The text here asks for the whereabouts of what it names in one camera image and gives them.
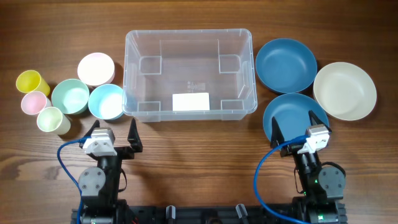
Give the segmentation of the light blue bowl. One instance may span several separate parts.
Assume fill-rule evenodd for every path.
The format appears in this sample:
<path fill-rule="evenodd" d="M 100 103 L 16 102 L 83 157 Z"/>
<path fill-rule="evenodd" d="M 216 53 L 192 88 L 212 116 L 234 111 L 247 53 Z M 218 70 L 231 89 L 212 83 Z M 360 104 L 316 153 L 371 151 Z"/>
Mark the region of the light blue bowl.
<path fill-rule="evenodd" d="M 91 92 L 88 109 L 96 118 L 114 120 L 123 115 L 122 102 L 123 89 L 114 84 L 104 84 Z"/>

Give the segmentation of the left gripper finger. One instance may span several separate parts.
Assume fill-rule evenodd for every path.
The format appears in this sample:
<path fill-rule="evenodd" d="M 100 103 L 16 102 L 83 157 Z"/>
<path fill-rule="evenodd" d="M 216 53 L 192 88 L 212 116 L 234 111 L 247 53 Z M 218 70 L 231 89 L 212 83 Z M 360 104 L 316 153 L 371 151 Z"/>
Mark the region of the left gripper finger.
<path fill-rule="evenodd" d="M 127 141 L 130 143 L 130 146 L 134 152 L 142 152 L 143 151 L 143 146 L 142 146 L 141 139 L 139 137 L 135 119 L 132 119 L 132 121 L 131 121 L 131 124 L 129 127 L 129 133 L 127 135 Z"/>
<path fill-rule="evenodd" d="M 88 130 L 88 132 L 84 135 L 84 137 L 88 137 L 91 136 L 92 132 L 94 131 L 95 128 L 99 128 L 100 127 L 100 122 L 98 120 L 96 120 L 93 125 L 91 126 L 91 128 Z"/>

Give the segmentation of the dark blue plate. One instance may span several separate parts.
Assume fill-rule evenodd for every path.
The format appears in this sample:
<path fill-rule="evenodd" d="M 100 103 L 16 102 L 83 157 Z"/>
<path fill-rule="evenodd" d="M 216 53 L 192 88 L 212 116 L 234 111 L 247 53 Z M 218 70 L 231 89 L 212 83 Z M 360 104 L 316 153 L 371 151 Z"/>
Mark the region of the dark blue plate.
<path fill-rule="evenodd" d="M 329 120 L 321 106 L 309 96 L 288 93 L 273 99 L 267 106 L 263 116 L 263 129 L 271 141 L 272 118 L 278 122 L 285 141 L 305 134 L 311 125 L 308 112 L 312 110 L 316 116 L 329 126 Z"/>
<path fill-rule="evenodd" d="M 264 86 L 276 93 L 298 93 L 314 82 L 318 72 L 313 52 L 288 38 L 274 39 L 261 47 L 256 72 Z"/>

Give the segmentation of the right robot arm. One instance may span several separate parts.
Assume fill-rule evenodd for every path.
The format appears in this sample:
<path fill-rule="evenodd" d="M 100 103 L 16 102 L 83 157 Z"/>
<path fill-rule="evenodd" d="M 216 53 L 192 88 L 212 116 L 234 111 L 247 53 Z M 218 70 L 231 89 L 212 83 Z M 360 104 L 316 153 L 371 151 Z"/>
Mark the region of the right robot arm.
<path fill-rule="evenodd" d="M 281 157 L 294 158 L 294 176 L 299 177 L 302 186 L 303 196 L 293 198 L 292 214 L 307 223 L 347 223 L 345 204 L 339 203 L 346 172 L 334 162 L 320 162 L 318 156 L 318 151 L 328 145 L 332 131 L 312 110 L 308 116 L 306 137 L 280 150 Z"/>

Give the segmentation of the mint green bowl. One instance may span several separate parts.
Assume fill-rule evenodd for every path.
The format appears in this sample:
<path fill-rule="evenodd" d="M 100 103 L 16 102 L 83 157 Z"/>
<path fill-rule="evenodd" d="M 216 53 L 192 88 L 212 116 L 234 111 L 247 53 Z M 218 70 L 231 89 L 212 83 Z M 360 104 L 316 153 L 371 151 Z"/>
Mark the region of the mint green bowl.
<path fill-rule="evenodd" d="M 63 114 L 80 114 L 88 108 L 90 90 L 81 80 L 68 79 L 53 90 L 51 100 Z"/>

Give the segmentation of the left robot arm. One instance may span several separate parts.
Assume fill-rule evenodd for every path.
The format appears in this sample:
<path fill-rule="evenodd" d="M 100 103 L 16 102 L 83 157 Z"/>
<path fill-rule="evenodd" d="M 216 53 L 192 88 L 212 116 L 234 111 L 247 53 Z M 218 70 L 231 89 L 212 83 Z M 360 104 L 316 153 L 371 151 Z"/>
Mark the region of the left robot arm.
<path fill-rule="evenodd" d="M 102 128 L 96 120 L 84 135 L 79 147 L 97 162 L 85 169 L 78 178 L 81 191 L 81 205 L 76 211 L 73 223 L 138 223 L 138 217 L 118 194 L 120 178 L 126 173 L 123 160 L 134 159 L 143 146 L 137 132 L 136 121 L 131 121 L 127 135 L 128 146 L 114 146 L 115 136 L 111 128 Z"/>

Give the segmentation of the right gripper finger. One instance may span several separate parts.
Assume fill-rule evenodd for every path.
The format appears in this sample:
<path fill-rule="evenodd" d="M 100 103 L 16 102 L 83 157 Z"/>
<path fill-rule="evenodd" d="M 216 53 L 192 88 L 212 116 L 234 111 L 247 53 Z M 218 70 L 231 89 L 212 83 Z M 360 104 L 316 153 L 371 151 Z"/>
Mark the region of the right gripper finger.
<path fill-rule="evenodd" d="M 280 130 L 276 118 L 272 117 L 272 135 L 271 135 L 271 148 L 275 148 L 284 142 L 284 136 Z"/>
<path fill-rule="evenodd" d="M 329 132 L 331 132 L 331 129 L 329 128 L 329 126 L 327 124 L 325 124 L 320 118 L 318 118 L 318 116 L 312 110 L 308 111 L 308 115 L 309 115 L 309 118 L 310 118 L 310 124 L 312 126 L 324 125 L 327 128 L 327 130 Z"/>

